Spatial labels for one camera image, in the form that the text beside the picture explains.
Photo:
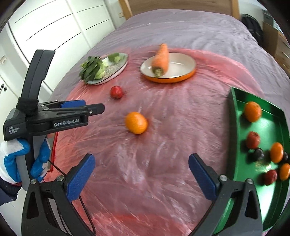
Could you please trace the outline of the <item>blue white gloved hand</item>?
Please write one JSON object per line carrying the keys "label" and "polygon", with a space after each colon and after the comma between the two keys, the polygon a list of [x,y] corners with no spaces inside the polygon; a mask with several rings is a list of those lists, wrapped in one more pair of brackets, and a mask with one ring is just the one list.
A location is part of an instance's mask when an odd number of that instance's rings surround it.
{"label": "blue white gloved hand", "polygon": [[[28,154],[29,151],[30,145],[23,139],[14,139],[11,141],[3,141],[1,143],[1,178],[4,181],[10,184],[21,182],[16,158]],[[37,179],[39,182],[42,182],[47,174],[50,152],[50,145],[48,140],[45,139],[40,147],[38,157],[30,171],[32,177]]]}

